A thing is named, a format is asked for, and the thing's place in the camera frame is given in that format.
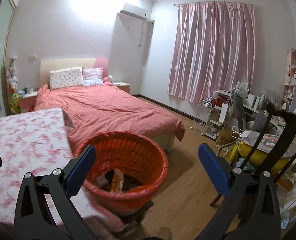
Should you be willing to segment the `dark blue snack wrapper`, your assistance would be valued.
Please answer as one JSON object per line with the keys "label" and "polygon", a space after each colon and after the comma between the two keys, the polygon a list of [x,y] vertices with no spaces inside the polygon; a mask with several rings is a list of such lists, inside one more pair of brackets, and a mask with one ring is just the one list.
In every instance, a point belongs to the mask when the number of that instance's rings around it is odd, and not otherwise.
{"label": "dark blue snack wrapper", "polygon": [[112,177],[110,192],[121,192],[123,191],[124,185],[124,174],[119,169],[114,169]]}

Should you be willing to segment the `black woven mat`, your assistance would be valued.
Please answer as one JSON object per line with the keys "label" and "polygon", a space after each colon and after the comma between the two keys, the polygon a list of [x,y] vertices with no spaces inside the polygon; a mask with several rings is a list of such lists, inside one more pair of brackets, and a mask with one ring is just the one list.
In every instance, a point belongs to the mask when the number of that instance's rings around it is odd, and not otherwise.
{"label": "black woven mat", "polygon": [[136,187],[142,186],[142,183],[132,176],[124,174],[124,182],[123,182],[123,192],[128,192]]}

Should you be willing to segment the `orange trash basket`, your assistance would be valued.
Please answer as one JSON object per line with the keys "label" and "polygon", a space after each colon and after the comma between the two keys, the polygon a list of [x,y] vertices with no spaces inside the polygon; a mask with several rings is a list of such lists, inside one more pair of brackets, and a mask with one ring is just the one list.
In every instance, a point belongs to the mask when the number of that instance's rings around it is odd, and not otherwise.
{"label": "orange trash basket", "polygon": [[[131,215],[142,208],[163,185],[169,170],[168,159],[153,140],[131,132],[98,133],[83,140],[73,150],[74,157],[88,146],[94,146],[96,161],[83,186],[88,199],[116,215]],[[95,185],[95,178],[118,169],[138,180],[141,186],[127,192],[107,192]]]}

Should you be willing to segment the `floral pink tablecloth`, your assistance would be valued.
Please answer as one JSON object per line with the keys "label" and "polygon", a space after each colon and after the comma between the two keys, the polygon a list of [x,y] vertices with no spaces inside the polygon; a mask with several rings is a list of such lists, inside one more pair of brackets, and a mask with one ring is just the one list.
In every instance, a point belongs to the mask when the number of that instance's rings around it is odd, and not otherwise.
{"label": "floral pink tablecloth", "polygon": [[48,175],[73,157],[65,117],[62,109],[52,108],[0,118],[0,222],[11,236],[24,175]]}

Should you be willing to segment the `green plush toy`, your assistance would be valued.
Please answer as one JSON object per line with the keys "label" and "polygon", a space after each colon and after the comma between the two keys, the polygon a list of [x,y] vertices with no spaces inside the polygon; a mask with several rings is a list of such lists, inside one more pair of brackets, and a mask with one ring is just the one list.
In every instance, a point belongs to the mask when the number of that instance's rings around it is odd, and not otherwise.
{"label": "green plush toy", "polygon": [[10,110],[12,114],[20,114],[19,96],[17,93],[11,95]]}

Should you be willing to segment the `pink nightstand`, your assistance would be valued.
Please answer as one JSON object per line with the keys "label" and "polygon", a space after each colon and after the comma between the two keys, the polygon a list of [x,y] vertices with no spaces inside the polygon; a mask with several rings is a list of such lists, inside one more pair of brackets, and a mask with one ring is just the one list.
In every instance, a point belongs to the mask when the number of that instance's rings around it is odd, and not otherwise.
{"label": "pink nightstand", "polygon": [[112,84],[127,93],[130,93],[130,84],[125,82],[112,82]]}
{"label": "pink nightstand", "polygon": [[37,92],[32,92],[31,94],[25,94],[23,97],[19,98],[21,113],[34,111],[37,95]]}

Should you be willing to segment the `brown paper bag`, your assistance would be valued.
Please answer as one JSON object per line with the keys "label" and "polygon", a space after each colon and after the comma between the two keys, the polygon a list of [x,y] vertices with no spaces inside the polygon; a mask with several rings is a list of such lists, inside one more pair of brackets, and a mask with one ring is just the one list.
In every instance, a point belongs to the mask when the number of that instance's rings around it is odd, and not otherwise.
{"label": "brown paper bag", "polygon": [[215,141],[215,146],[220,147],[222,145],[235,141],[236,139],[231,134],[232,129],[221,129]]}

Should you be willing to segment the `cluttered white desk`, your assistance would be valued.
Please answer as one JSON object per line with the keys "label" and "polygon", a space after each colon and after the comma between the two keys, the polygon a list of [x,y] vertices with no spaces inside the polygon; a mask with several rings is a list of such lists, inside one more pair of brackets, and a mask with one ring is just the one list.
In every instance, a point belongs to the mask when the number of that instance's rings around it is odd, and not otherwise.
{"label": "cluttered white desk", "polygon": [[[290,109],[290,105],[292,103],[292,99],[293,99],[293,95],[294,95],[294,90],[296,85],[292,84],[292,85],[285,85],[284,88],[284,99],[282,100],[282,104],[286,104],[286,110]],[[258,110],[251,108],[248,105],[244,105],[244,109],[245,109],[245,114],[246,117],[249,118],[250,120],[254,120],[254,116],[259,113]],[[220,130],[221,129],[225,129],[224,123],[219,122],[219,117],[220,117],[220,111],[221,108],[217,105],[214,106],[214,110],[217,110],[216,113],[213,114],[213,116],[210,117],[209,120],[209,128],[208,130],[205,132],[204,135],[206,135],[209,138],[212,138],[214,141],[216,141]],[[273,125],[273,127],[275,127],[275,129],[277,130],[277,132],[279,134],[281,134],[283,132],[283,129],[285,128],[285,124],[283,123],[283,121],[281,121],[279,118],[272,118],[271,119],[271,124]]]}

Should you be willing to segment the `brown slipper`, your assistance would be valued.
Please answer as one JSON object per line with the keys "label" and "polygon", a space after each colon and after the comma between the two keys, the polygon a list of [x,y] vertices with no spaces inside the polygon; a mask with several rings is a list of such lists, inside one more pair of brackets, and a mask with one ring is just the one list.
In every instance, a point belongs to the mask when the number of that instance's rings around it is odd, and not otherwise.
{"label": "brown slipper", "polygon": [[160,228],[160,230],[157,232],[157,238],[162,240],[172,240],[171,229],[167,226]]}

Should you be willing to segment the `floral white pillow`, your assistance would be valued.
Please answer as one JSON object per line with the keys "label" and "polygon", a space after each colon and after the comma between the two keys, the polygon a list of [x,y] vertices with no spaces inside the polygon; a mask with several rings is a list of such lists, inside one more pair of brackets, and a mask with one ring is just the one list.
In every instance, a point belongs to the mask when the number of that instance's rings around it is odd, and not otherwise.
{"label": "floral white pillow", "polygon": [[82,67],[72,67],[49,72],[51,90],[84,86]]}

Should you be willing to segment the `right pink nightstand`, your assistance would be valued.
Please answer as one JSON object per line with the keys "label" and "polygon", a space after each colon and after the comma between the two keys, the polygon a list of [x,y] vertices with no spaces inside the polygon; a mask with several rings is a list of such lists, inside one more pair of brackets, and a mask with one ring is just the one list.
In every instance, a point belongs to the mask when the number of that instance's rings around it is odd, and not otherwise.
{"label": "right pink nightstand", "polygon": [[112,82],[112,84],[127,93],[130,93],[130,84],[125,82]]}

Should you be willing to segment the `pink striped curtain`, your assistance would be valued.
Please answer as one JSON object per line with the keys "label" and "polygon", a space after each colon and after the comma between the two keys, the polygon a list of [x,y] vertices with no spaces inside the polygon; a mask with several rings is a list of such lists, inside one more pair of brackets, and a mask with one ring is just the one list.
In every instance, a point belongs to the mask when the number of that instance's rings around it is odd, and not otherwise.
{"label": "pink striped curtain", "polygon": [[250,88],[255,67],[254,6],[217,1],[178,5],[169,95],[198,103],[238,83]]}

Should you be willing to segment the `white air conditioner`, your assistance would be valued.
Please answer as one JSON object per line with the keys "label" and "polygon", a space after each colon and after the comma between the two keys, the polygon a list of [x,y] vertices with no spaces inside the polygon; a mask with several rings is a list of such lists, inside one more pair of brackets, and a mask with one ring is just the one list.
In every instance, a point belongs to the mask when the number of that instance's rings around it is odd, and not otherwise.
{"label": "white air conditioner", "polygon": [[147,10],[137,7],[135,5],[127,4],[127,3],[125,3],[120,13],[143,20],[143,21],[146,21],[148,16]]}

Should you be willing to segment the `black chair frame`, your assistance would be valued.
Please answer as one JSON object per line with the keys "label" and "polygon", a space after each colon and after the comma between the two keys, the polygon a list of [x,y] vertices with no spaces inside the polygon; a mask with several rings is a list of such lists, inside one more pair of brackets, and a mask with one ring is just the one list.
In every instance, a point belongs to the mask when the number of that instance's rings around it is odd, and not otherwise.
{"label": "black chair frame", "polygon": [[[263,125],[259,132],[238,128],[235,131],[237,134],[236,140],[219,147],[219,150],[221,150],[224,147],[233,145],[230,161],[220,157],[218,153],[214,153],[208,144],[202,143],[200,145],[198,158],[218,193],[217,197],[211,202],[211,206],[214,206],[221,197],[227,198],[230,195],[237,171],[250,174],[251,179],[254,179],[254,176],[258,176],[261,173],[272,174],[271,169],[282,157],[290,158],[290,161],[288,161],[284,168],[280,172],[275,173],[276,177],[273,182],[276,183],[295,161],[296,152],[292,154],[288,151],[288,148],[296,136],[296,114],[285,110],[276,110],[272,103],[268,103],[265,110],[268,115],[264,116],[265,119],[259,122],[259,124]],[[266,133],[273,116],[281,117],[286,122],[285,128],[280,135]],[[245,159],[238,152],[238,143],[241,141],[252,147]],[[268,154],[260,166],[255,166],[250,162],[250,158],[255,150]]]}

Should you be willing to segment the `white wall socket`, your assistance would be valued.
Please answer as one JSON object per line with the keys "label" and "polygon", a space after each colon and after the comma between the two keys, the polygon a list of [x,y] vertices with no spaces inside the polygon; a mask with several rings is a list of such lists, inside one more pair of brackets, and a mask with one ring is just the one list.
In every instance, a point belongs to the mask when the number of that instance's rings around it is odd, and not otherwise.
{"label": "white wall socket", "polygon": [[37,59],[37,56],[36,56],[36,54],[33,54],[33,55],[31,55],[29,58],[30,58],[31,60],[36,60],[36,59]]}

